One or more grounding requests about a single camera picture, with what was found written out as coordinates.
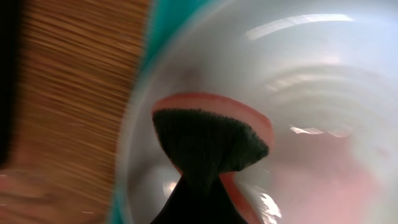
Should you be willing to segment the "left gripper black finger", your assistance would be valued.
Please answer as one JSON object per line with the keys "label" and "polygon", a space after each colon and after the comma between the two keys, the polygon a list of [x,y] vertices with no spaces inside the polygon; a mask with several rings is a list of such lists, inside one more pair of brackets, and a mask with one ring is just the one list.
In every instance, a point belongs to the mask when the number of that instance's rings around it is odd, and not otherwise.
{"label": "left gripper black finger", "polygon": [[196,193],[182,176],[151,224],[247,224],[217,178],[209,194]]}

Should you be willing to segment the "dark green sponge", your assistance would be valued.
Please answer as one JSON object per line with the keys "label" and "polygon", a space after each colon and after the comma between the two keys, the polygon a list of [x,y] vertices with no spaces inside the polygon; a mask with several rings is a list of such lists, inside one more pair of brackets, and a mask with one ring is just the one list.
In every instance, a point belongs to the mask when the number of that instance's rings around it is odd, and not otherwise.
{"label": "dark green sponge", "polygon": [[234,176],[269,155],[274,133],[266,116],[225,96],[179,93],[154,104],[152,122],[163,151],[192,190],[207,195],[219,178],[247,223],[260,223]]}

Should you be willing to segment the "light blue plate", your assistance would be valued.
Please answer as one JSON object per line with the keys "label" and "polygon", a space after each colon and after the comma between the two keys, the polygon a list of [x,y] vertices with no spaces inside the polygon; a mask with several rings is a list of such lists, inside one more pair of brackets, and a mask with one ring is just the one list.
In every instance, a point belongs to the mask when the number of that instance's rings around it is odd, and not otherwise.
{"label": "light blue plate", "polygon": [[177,184],[150,111],[188,91],[269,118],[269,157],[234,179],[260,223],[397,222],[397,1],[210,1],[146,75],[123,141],[126,223],[150,223]]}

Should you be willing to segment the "teal plastic tray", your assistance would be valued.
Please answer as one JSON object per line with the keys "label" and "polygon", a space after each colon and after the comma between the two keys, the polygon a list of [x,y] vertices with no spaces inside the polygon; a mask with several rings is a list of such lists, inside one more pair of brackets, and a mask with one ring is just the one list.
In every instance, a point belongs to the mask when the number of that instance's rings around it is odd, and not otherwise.
{"label": "teal plastic tray", "polygon": [[152,66],[170,38],[194,13],[209,3],[209,0],[158,0],[152,2],[144,29],[144,54],[139,62],[136,81],[131,87],[129,100],[121,120],[115,158],[115,183],[106,224],[127,222],[123,212],[125,193],[121,189],[120,181],[123,179],[123,141],[128,138],[127,130],[130,127],[128,119],[132,117],[131,113],[134,111],[134,91],[147,78],[146,69]]}

